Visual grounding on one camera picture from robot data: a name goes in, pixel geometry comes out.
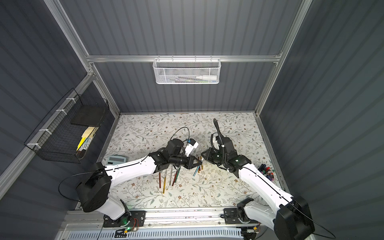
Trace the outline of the blue carving knife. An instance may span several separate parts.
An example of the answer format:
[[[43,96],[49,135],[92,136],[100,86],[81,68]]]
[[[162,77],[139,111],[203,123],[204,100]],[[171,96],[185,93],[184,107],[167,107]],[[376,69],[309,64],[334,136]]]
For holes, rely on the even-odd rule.
[[[195,177],[197,173],[198,173],[198,167],[196,168],[196,170],[195,170],[195,172],[193,174],[193,177]]]

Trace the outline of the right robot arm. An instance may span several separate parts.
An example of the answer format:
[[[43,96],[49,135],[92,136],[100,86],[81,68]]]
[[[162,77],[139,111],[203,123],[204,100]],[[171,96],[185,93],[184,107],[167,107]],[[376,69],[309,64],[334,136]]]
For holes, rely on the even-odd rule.
[[[315,231],[308,203],[274,185],[251,160],[237,153],[230,138],[212,136],[211,147],[202,157],[247,183],[267,203],[263,206],[252,198],[238,203],[235,216],[240,222],[257,221],[280,240],[304,240]]]

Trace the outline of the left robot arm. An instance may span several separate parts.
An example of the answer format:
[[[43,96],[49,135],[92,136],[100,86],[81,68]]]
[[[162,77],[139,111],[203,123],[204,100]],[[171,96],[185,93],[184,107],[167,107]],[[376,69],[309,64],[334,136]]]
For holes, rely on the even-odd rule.
[[[188,170],[196,168],[202,164],[192,155],[198,146],[194,139],[186,144],[180,139],[172,139],[166,147],[132,162],[107,166],[100,162],[94,164],[88,176],[76,187],[83,211],[99,212],[114,221],[127,218],[130,215],[128,207],[113,197],[111,189],[131,179],[166,170],[170,165]]]

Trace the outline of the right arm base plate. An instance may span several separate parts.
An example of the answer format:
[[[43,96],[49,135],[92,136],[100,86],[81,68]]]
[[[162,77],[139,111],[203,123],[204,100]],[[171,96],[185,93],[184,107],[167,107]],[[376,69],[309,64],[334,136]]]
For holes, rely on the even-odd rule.
[[[225,223],[227,225],[259,224],[258,221],[249,219],[245,215],[245,212],[238,210],[238,208],[224,208],[223,213],[220,215],[220,217],[225,220]]]

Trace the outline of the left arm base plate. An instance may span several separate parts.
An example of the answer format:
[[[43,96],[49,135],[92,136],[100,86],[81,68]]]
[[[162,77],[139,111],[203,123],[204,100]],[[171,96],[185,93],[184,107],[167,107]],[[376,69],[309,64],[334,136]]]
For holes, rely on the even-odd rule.
[[[124,227],[143,227],[146,219],[146,211],[130,211],[125,213],[117,220],[112,220],[109,216],[104,215],[104,228],[124,228]]]

